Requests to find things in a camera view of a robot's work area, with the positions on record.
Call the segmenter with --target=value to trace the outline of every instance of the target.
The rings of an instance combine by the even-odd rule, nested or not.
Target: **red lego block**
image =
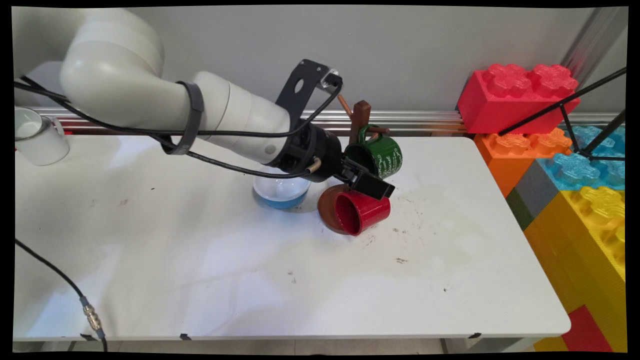
[[[474,71],[458,109],[469,133],[499,133],[573,94],[577,86],[578,81],[560,65],[540,64],[527,72],[514,64],[493,64],[487,70]],[[580,99],[575,99],[564,108],[570,113],[579,103]],[[563,120],[560,109],[555,109],[511,133],[547,134]]]
[[[613,352],[586,306],[569,314],[571,330],[562,335],[569,351]]]

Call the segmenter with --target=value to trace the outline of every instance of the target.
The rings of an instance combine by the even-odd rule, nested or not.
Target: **white mug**
[[[49,119],[31,109],[15,108],[14,131],[15,148],[34,165],[53,164],[69,153],[65,132],[55,117]]]

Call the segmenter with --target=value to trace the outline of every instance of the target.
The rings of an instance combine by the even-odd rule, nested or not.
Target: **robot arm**
[[[63,61],[60,83],[84,112],[104,122],[147,129],[184,129],[186,89],[162,76],[164,47],[157,33],[127,10],[12,8],[13,76],[46,61]],[[289,130],[283,108],[210,72],[192,79],[202,92],[201,130],[281,133]],[[244,157],[268,163],[285,138],[203,136]],[[267,153],[269,147],[275,150]]]
[[[62,61],[60,83],[78,108],[103,122],[156,130],[184,129],[190,100],[184,86],[161,79],[164,47],[142,19],[118,8],[12,7],[13,76],[41,63]],[[296,127],[316,85],[337,72],[303,60],[276,104],[210,72],[189,79],[200,88],[200,130],[285,133]],[[304,85],[294,91],[298,80]],[[295,173],[321,160],[311,181],[330,176],[381,199],[393,187],[342,158],[338,139],[312,124],[288,137],[199,136],[262,164]]]

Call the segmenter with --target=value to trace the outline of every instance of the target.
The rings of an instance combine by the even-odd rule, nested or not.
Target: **yellow lego block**
[[[623,192],[606,187],[561,191],[534,219],[529,226],[531,230],[525,230],[525,235],[542,237],[548,243],[559,263],[556,266],[565,270],[579,302],[587,305],[607,342],[617,352],[627,351],[623,196]],[[532,248],[540,247],[529,241],[533,242]],[[544,258],[553,257],[548,251]],[[543,265],[545,272],[553,268],[548,263],[547,260]],[[558,273],[550,270],[547,276],[554,289],[559,284],[556,292],[565,305],[568,300],[563,291],[570,287],[563,285],[566,279],[559,278]]]
[[[542,229],[555,255],[566,249],[574,239],[589,232],[563,192],[558,192],[534,221]]]
[[[568,351],[562,337],[544,338],[533,345],[536,351]]]
[[[627,298],[624,281],[616,281],[609,267],[597,269],[584,259],[577,244],[570,245],[558,260],[566,269],[577,295],[584,301],[598,328],[615,352],[627,351]]]
[[[592,264],[590,268],[613,267],[622,281],[626,281],[625,203],[621,194],[605,187],[560,193],[589,230],[588,236],[577,237],[580,240],[577,248],[583,259]]]
[[[562,268],[551,246],[548,244],[543,229],[537,223],[537,219],[533,220],[531,225],[525,229],[524,235],[529,240],[529,245],[536,254],[551,286],[556,291],[564,310],[567,313],[571,313],[584,305],[584,301],[578,296],[569,275]]]

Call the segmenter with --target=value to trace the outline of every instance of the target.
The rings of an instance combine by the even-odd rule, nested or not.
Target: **gray lego block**
[[[532,218],[536,218],[558,194],[557,186],[539,161],[531,163],[515,188]]]

